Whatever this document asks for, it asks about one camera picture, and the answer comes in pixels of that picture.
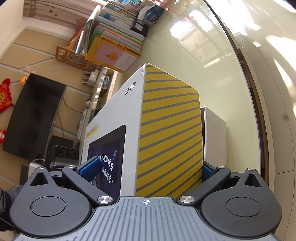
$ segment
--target yellow book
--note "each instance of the yellow book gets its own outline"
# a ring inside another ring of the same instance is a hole
[[[97,36],[91,44],[86,60],[123,73],[139,56],[139,52],[125,45],[107,37]]]

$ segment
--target black speaker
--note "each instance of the black speaker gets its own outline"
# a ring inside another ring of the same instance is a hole
[[[50,169],[61,171],[66,166],[78,166],[79,150],[64,146],[52,146],[50,150]]]

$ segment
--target ribbed plastic surface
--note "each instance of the ribbed plastic surface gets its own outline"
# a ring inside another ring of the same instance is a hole
[[[34,241],[23,234],[15,241]],[[89,222],[63,237],[47,241],[238,241],[203,223],[193,207],[180,206],[171,197],[121,197],[112,206],[98,207]],[[257,241],[276,241],[268,235]]]

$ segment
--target small box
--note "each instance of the small box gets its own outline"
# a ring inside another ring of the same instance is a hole
[[[94,184],[114,198],[173,196],[202,182],[198,92],[144,64],[86,128],[82,163],[98,155]]]
[[[226,167],[226,123],[206,106],[201,107],[204,160]]]

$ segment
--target red decoration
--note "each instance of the red decoration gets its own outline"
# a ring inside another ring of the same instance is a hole
[[[3,144],[6,135],[6,130],[0,130],[0,145]]]
[[[10,79],[5,79],[0,85],[0,113],[6,110],[9,106],[14,107],[11,103],[10,90],[9,90]]]

